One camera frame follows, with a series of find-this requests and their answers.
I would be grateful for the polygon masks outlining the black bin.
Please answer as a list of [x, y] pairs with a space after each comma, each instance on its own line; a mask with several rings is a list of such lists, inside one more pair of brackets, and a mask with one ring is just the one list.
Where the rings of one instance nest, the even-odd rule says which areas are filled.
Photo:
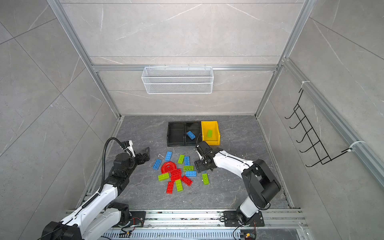
[[167, 146], [184, 146], [186, 142], [186, 124], [184, 122], [169, 122], [167, 130]]
[[202, 140], [201, 122], [186, 122], [186, 146], [196, 146]]

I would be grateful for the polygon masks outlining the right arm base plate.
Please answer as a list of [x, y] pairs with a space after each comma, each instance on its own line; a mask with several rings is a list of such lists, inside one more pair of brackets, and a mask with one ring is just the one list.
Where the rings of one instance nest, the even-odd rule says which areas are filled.
[[246, 217], [243, 213], [238, 211], [224, 211], [220, 216], [219, 221], [224, 223], [226, 227], [240, 227], [240, 226], [256, 226], [264, 227], [265, 222], [262, 212], [256, 212], [252, 217]]

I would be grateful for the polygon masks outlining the yellow plastic bin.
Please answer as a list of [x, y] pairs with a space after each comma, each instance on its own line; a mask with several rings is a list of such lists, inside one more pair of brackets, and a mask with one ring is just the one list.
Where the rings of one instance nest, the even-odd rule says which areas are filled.
[[217, 121], [201, 121], [203, 141], [210, 146], [219, 146], [221, 134]]

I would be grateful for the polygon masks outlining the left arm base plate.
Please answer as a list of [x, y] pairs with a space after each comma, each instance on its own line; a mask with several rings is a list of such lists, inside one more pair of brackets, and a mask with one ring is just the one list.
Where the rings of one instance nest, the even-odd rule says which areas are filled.
[[122, 221], [118, 223], [120, 228], [143, 227], [146, 220], [146, 211], [131, 211], [122, 214]]

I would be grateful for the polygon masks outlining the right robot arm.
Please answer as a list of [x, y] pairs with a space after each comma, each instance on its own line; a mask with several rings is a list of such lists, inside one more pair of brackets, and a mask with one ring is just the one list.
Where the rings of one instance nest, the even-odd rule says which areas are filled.
[[271, 200], [282, 189], [276, 176], [261, 159], [241, 159], [220, 148], [212, 149], [205, 141], [200, 142], [196, 150], [199, 159], [195, 161], [195, 166], [199, 173], [222, 168], [242, 178], [248, 196], [236, 211], [240, 224], [245, 224], [255, 214], [268, 210]]

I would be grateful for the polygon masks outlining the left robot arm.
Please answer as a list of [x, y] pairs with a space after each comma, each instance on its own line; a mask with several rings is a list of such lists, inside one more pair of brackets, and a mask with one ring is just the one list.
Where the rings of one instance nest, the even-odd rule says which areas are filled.
[[[122, 153], [116, 155], [110, 173], [106, 174], [106, 151], [111, 141], [120, 145]], [[50, 222], [43, 229], [42, 240], [97, 240], [113, 226], [127, 226], [132, 219], [129, 206], [115, 199], [130, 182], [138, 165], [150, 160], [150, 148], [139, 152], [132, 141], [121, 142], [110, 137], [102, 155], [102, 180], [99, 189], [80, 207], [59, 222]]]

